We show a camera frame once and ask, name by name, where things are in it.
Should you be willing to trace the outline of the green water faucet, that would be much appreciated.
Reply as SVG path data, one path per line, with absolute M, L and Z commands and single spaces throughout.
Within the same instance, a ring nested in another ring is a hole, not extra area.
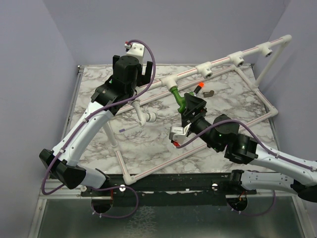
M 177 104 L 179 105 L 179 108 L 177 109 L 178 112 L 180 114 L 182 114 L 183 112 L 185 112 L 185 109 L 187 107 L 187 103 L 186 103 L 185 97 L 180 96 L 177 86 L 174 86 L 174 87 L 170 88 L 169 91 L 174 96 Z

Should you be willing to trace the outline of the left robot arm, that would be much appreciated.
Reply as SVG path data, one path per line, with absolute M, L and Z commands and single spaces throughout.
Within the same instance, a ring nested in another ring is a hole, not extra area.
M 45 179 L 53 175 L 62 185 L 74 189 L 79 185 L 92 187 L 97 195 L 109 191 L 107 177 L 97 169 L 79 166 L 79 160 L 97 132 L 128 102 L 144 94 L 156 74 L 154 59 L 143 71 L 136 56 L 113 56 L 112 75 L 91 96 L 91 100 L 70 132 L 53 149 L 43 149 L 40 160 L 46 167 Z

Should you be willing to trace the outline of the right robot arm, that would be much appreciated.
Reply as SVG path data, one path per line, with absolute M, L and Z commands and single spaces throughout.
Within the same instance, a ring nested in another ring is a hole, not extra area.
M 201 138 L 207 147 L 224 152 L 224 157 L 236 164 L 250 164 L 269 169 L 269 172 L 254 173 L 233 171 L 227 182 L 228 190 L 238 194 L 255 189 L 282 190 L 298 195 L 301 199 L 317 201 L 317 163 L 288 155 L 264 145 L 255 134 L 239 133 L 244 126 L 240 121 L 225 114 L 213 123 L 205 120 L 205 100 L 185 93 L 185 108 L 181 114 L 182 126 L 195 137 L 181 145 L 185 147 Z

